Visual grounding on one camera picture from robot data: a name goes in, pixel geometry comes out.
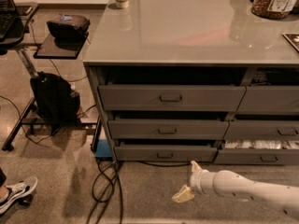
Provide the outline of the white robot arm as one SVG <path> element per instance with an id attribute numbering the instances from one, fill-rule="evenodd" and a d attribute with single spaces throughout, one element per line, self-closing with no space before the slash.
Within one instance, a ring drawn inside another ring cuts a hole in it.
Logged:
<path id="1" fill-rule="evenodd" d="M 209 172 L 196 161 L 191 161 L 191 165 L 189 185 L 184 185 L 172 197 L 175 203 L 185 203 L 196 194 L 215 194 L 223 198 L 264 203 L 289 217 L 299 219 L 298 187 L 250 180 L 228 170 Z"/>

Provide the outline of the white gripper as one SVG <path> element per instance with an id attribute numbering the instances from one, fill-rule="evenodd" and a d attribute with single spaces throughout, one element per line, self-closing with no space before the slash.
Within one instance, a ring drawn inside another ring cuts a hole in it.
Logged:
<path id="1" fill-rule="evenodd" d="M 196 161 L 191 161 L 191 165 L 191 188 L 184 185 L 179 192 L 172 197 L 172 200 L 175 203 L 185 203 L 191 200 L 195 196 L 194 192 L 203 195 L 211 195 L 214 193 L 213 179 L 215 174 L 208 170 L 202 170 L 201 166 Z"/>

